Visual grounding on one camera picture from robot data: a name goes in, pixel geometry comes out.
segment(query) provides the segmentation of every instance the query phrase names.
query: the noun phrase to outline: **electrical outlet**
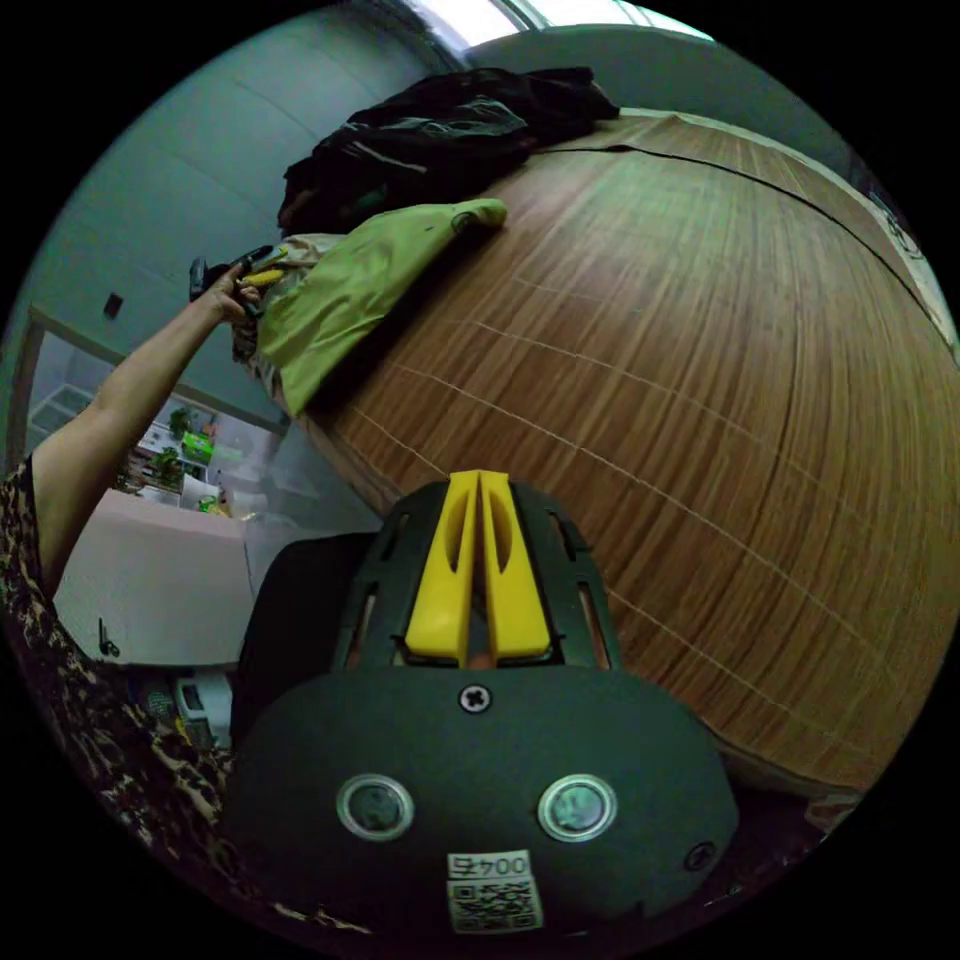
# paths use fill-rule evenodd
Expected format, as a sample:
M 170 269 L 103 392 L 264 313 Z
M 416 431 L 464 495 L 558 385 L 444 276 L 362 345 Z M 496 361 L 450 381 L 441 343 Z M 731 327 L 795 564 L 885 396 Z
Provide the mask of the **electrical outlet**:
M 106 306 L 103 308 L 103 312 L 111 319 L 116 320 L 117 314 L 120 312 L 120 308 L 123 306 L 123 297 L 118 296 L 115 293 L 111 293 L 107 297 Z

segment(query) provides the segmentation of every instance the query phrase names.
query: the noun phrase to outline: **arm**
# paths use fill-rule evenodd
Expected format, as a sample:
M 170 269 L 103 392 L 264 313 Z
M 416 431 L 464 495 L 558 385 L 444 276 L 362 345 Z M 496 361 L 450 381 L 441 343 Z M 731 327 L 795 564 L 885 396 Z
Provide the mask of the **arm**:
M 230 296 L 242 264 L 224 274 L 104 381 L 93 402 L 33 454 L 43 591 L 53 598 L 67 560 L 123 458 L 146 432 L 214 327 L 243 317 Z M 256 291 L 242 295 L 255 302 Z

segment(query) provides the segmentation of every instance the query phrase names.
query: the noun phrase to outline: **green fabric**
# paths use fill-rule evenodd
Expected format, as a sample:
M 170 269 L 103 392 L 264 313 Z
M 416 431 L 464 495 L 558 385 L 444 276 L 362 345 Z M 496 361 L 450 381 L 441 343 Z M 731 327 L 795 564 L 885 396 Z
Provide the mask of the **green fabric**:
M 468 200 L 371 217 L 328 251 L 299 286 L 270 304 L 257 349 L 279 371 L 294 416 L 454 239 L 464 215 L 498 228 L 507 208 L 499 200 Z

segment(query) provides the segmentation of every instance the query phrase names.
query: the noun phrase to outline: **wood grain surface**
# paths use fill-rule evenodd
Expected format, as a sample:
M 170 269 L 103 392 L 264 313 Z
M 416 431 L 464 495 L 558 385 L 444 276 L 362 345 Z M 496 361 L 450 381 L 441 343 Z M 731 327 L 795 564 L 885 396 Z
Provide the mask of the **wood grain surface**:
M 731 134 L 650 124 L 585 142 L 727 169 L 533 158 L 487 193 L 504 230 L 304 425 L 380 510 L 473 468 L 553 494 L 628 669 L 736 751 L 863 789 L 960 610 L 958 372 L 842 190 Z

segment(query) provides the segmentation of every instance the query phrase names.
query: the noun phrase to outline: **label sticker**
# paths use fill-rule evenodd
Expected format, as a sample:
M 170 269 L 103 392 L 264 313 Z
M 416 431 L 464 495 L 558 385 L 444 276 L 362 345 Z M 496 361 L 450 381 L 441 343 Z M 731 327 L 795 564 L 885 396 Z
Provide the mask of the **label sticker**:
M 543 926 L 529 850 L 451 853 L 447 872 L 455 933 L 516 933 Z

